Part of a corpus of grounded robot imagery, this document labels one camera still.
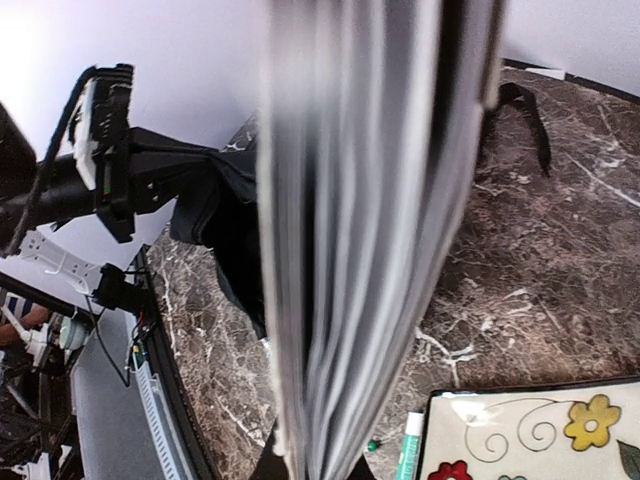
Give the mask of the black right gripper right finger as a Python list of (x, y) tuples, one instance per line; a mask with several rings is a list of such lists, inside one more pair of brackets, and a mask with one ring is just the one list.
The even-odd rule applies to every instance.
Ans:
[(367, 450), (367, 444), (365, 445), (362, 455), (355, 463), (350, 474), (346, 477), (347, 480), (377, 480), (379, 476), (376, 476), (371, 469), (369, 458), (371, 456), (380, 456), (384, 452), (384, 445), (381, 444), (380, 448), (375, 452), (369, 452)]

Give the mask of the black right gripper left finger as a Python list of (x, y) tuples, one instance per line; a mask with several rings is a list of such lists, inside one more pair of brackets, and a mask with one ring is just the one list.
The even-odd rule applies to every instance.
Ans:
[(274, 424), (259, 457), (259, 478), (268, 480), (289, 479), (295, 465), (297, 447), (295, 435), (288, 429)]

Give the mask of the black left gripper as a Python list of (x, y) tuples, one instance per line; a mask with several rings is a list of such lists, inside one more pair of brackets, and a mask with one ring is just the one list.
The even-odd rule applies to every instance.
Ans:
[(140, 127), (102, 137), (94, 152), (95, 213), (117, 242), (132, 241), (135, 217), (177, 197), (214, 153)]

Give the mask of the black student backpack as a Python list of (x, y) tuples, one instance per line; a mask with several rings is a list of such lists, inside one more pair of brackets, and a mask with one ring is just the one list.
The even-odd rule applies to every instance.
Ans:
[(267, 337), (264, 320), (256, 204), (257, 118), (250, 117), (222, 149), (230, 165), (195, 179), (179, 196), (170, 222), (172, 239), (204, 246), (216, 259), (219, 286), (247, 314), (258, 339)]

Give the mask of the dog picture book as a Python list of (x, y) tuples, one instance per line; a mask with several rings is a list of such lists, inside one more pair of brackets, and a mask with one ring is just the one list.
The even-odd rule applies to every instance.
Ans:
[(460, 226), (497, 99), (501, 1), (268, 1), (257, 195), (293, 479), (344, 479)]

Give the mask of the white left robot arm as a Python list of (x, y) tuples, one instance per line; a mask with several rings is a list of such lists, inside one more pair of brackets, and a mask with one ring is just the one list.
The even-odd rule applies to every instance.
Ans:
[(119, 243), (132, 241), (135, 217), (157, 211), (210, 168), (217, 150), (135, 127), (125, 106), (96, 101), (76, 111), (74, 150), (51, 163), (37, 161), (8, 111), (1, 112), (1, 244), (12, 254), (42, 259), (28, 232), (96, 215)]

